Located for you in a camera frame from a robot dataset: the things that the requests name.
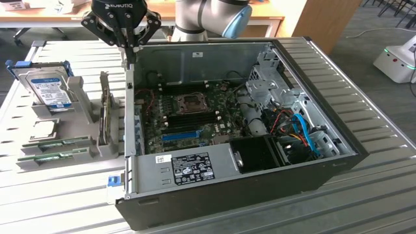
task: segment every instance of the hard drive label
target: hard drive label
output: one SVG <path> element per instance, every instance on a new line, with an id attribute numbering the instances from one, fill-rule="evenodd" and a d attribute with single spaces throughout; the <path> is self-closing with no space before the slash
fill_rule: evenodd
<path id="1" fill-rule="evenodd" d="M 68 94 L 60 89 L 62 80 L 59 78 L 32 79 L 31 82 L 35 86 L 35 92 L 50 108 L 58 109 L 71 106 Z"/>
<path id="2" fill-rule="evenodd" d="M 215 179 L 208 153 L 174 157 L 172 168 L 178 185 Z"/>

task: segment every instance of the metal table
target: metal table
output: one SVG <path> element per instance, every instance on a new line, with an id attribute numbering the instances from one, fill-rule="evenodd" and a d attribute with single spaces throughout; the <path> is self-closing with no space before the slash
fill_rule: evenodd
<path id="1" fill-rule="evenodd" d="M 371 156 L 316 191 L 140 233 L 380 234 L 416 230 L 414 143 L 316 45 L 304 38 L 283 38 L 280 42 Z M 102 95 L 103 70 L 110 71 L 115 96 L 123 97 L 124 72 L 116 48 L 99 41 L 48 42 L 46 47 L 32 47 L 27 60 L 54 61 L 60 55 L 71 62 L 75 75 L 84 77 L 91 99 Z M 107 176 L 123 170 L 123 157 L 19 171 L 19 131 L 34 118 L 28 105 L 31 98 L 15 82 L 0 109 L 0 233 L 131 233 L 116 208 L 107 204 L 106 195 Z"/>

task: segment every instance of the motherboard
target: motherboard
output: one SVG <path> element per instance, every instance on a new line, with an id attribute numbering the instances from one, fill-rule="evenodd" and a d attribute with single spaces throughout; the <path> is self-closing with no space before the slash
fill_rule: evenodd
<path id="1" fill-rule="evenodd" d="M 227 81 L 138 89 L 146 154 L 222 144 L 248 135 L 235 101 L 238 89 Z"/>

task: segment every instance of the floor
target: floor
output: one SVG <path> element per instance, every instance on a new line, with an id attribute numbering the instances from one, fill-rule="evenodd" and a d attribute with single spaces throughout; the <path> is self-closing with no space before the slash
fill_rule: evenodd
<path id="1" fill-rule="evenodd" d="M 378 17 L 382 8 L 376 5 L 368 4 L 358 9 L 331 53 L 331 58 L 399 128 L 416 141 L 416 118 L 414 117 L 416 116 L 416 97 L 411 93 L 408 84 L 396 84 L 372 65 L 384 47 L 402 45 L 415 33 L 394 29 L 370 32 L 355 39 L 346 38 L 367 29 L 395 27 L 399 18 L 392 16 L 394 10 L 388 10 L 382 17 Z M 84 28 L 64 28 L 64 31 L 71 40 L 96 39 Z M 60 40 L 59 33 L 51 28 L 35 28 L 22 37 L 26 45 L 18 47 L 12 40 L 15 33 L 12 30 L 0 29 L 0 104 L 14 82 L 6 70 L 6 60 L 23 60 L 34 40 Z"/>

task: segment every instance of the wooden desk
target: wooden desk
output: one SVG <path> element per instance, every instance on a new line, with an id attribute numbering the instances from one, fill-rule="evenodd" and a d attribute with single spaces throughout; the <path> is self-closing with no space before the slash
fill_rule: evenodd
<path id="1" fill-rule="evenodd" d="M 163 26 L 175 25 L 175 2 L 150 2 L 148 8 L 160 13 Z M 248 22 L 248 25 L 252 26 L 250 26 L 247 32 L 244 32 L 244 36 L 274 37 L 284 17 L 280 15 L 272 3 L 254 4 L 252 8 L 254 13 Z M 0 11 L 0 28 L 82 27 L 80 20 L 88 11 L 91 11 L 91 3 L 75 7 L 74 12 L 66 15 L 52 14 L 43 8 L 8 12 Z"/>

